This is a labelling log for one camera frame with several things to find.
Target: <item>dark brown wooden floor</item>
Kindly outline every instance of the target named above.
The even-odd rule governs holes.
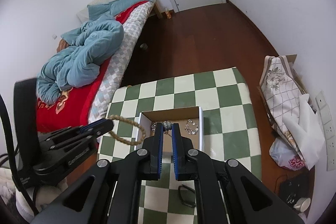
[[[148,45],[147,50],[140,49],[142,43]],[[274,136],[257,91],[266,55],[278,56],[251,21],[229,3],[186,10],[171,19],[151,17],[135,46],[121,86],[236,66],[249,87],[257,120],[262,181],[274,191],[281,175],[292,177],[297,173],[278,167],[268,153]],[[91,157],[76,171],[77,175],[94,162]]]

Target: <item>white plastic bag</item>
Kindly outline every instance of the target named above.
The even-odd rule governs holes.
[[[272,143],[269,155],[277,165],[289,170],[299,170],[305,166],[305,162],[300,159],[295,150],[279,137]]]

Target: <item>table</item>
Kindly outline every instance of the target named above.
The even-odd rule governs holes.
[[[237,68],[184,75],[118,89],[109,106],[112,114],[138,121],[140,112],[201,106],[204,114],[204,152],[216,160],[237,159],[261,180],[258,129],[245,80]],[[135,140],[136,129],[115,121],[114,131]],[[98,158],[116,161],[134,146],[105,134]],[[181,204],[169,155],[163,155],[159,181],[142,181],[139,223],[197,223],[196,210]],[[193,187],[193,183],[184,183]]]

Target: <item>wooden bed leg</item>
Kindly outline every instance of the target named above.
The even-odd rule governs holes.
[[[160,13],[159,7],[157,6],[156,3],[154,4],[153,9],[154,9],[154,12],[155,12],[155,14],[157,15],[157,17],[158,17],[159,19],[163,18],[162,14]]]

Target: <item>mug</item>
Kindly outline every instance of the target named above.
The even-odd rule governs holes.
[[[310,198],[300,198],[297,203],[293,206],[294,209],[298,210],[299,212],[304,212],[308,209],[310,205],[311,199]]]

